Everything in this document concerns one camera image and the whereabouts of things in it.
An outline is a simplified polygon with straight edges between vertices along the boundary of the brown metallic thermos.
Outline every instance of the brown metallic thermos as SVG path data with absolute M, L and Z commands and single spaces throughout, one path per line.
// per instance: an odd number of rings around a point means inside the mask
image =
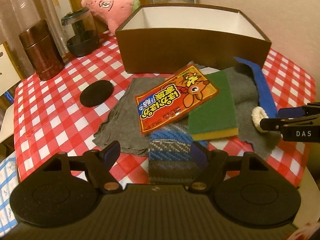
M 41 20 L 24 30 L 19 38 L 40 80 L 49 80 L 64 68 L 46 20 Z

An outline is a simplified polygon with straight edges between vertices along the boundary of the white knitted ring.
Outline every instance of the white knitted ring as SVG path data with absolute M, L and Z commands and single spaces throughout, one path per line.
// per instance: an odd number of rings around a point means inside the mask
M 259 132 L 268 132 L 268 131 L 262 130 L 260 127 L 261 119 L 269 118 L 266 114 L 266 111 L 264 111 L 264 109 L 261 106 L 257 106 L 252 110 L 251 117 L 252 117 L 254 126 L 257 128 Z

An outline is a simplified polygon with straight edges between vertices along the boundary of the beige wall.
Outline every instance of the beige wall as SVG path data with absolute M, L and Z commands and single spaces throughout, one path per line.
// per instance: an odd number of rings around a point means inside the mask
M 199 0 L 242 10 L 271 39 L 272 48 L 316 80 L 320 100 L 320 0 Z

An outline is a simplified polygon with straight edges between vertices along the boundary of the patrick star plush toy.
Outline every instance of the patrick star plush toy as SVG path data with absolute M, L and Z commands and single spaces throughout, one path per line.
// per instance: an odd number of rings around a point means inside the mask
M 92 15 L 108 25 L 111 33 L 118 28 L 139 6 L 139 0 L 82 0 Z

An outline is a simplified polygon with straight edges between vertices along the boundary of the green sponge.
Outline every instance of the green sponge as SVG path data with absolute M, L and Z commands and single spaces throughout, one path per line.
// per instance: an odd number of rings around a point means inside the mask
M 189 112 L 189 134 L 195 141 L 238 135 L 236 111 L 224 71 L 206 75 L 219 93 Z

